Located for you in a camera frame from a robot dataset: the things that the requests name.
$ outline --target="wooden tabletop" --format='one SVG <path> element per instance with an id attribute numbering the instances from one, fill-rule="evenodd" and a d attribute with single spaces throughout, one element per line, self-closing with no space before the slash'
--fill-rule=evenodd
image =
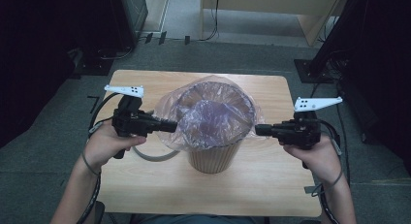
<path id="1" fill-rule="evenodd" d="M 141 110 L 151 111 L 161 97 L 203 73 L 116 71 L 110 85 L 144 87 Z M 261 108 L 266 123 L 293 117 L 287 81 L 276 76 L 214 74 L 239 85 Z M 113 97 L 97 120 L 112 116 L 120 96 Z M 148 135 L 138 149 L 151 156 L 171 152 L 157 135 Z M 318 200 L 305 194 L 314 184 L 311 172 L 286 153 L 277 139 L 245 139 L 231 167 L 216 175 L 195 170 L 186 152 L 164 162 L 149 162 L 133 150 L 103 167 L 98 200 L 106 212 L 207 213 L 253 216 L 318 216 Z"/>

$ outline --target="clear plastic bag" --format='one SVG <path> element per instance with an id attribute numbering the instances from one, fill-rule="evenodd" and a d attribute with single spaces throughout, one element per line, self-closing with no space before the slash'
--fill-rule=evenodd
<path id="1" fill-rule="evenodd" d="M 154 115 L 178 122 L 175 133 L 157 132 L 174 150 L 198 151 L 224 147 L 255 135 L 263 123 L 253 99 L 231 80 L 210 76 L 196 80 L 167 95 Z"/>

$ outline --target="human hand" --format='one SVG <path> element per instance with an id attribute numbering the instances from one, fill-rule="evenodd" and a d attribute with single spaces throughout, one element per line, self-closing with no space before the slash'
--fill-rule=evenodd
<path id="1" fill-rule="evenodd" d="M 109 160 L 121 149 L 127 151 L 134 145 L 145 143 L 146 138 L 141 136 L 118 137 L 111 120 L 104 123 L 97 129 L 87 142 L 84 155 L 87 163 L 95 170 L 101 171 L 100 168 L 107 164 Z"/>
<path id="2" fill-rule="evenodd" d="M 332 184 L 341 172 L 341 165 L 332 141 L 328 136 L 321 136 L 320 142 L 309 150 L 296 145 L 283 145 L 284 150 L 300 159 L 323 183 Z"/>

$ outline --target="black equipment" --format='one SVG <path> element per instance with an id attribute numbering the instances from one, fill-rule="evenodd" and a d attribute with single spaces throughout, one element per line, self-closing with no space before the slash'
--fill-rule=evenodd
<path id="1" fill-rule="evenodd" d="M 114 59 L 136 47 L 148 15 L 145 0 L 56 1 L 82 51 L 76 75 L 106 76 Z"/>
<path id="2" fill-rule="evenodd" d="M 140 110 L 142 98 L 124 95 L 118 103 L 118 109 L 114 110 L 112 126 L 120 137 L 139 135 L 147 137 L 153 131 L 173 133 L 177 123 L 170 120 L 153 117 L 150 113 Z M 120 150 L 114 158 L 121 159 L 124 149 Z"/>
<path id="3" fill-rule="evenodd" d="M 314 111 L 294 112 L 294 119 L 281 124 L 258 124 L 255 126 L 259 136 L 272 136 L 281 143 L 298 145 L 310 149 L 321 139 L 321 121 Z"/>

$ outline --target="forearm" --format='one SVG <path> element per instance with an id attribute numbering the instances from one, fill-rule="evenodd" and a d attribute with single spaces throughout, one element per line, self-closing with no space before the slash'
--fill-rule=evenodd
<path id="1" fill-rule="evenodd" d="M 338 183 L 333 187 L 326 182 L 323 184 L 324 190 L 326 191 L 327 204 L 335 219 L 340 224 L 356 223 L 351 191 L 345 176 L 342 176 Z M 322 213 L 322 223 L 331 223 L 324 212 Z"/>
<path id="2" fill-rule="evenodd" d="M 80 157 L 70 175 L 63 198 L 51 223 L 77 223 L 84 213 L 96 186 L 97 176 L 93 175 Z M 86 223 L 94 222 L 91 212 Z"/>

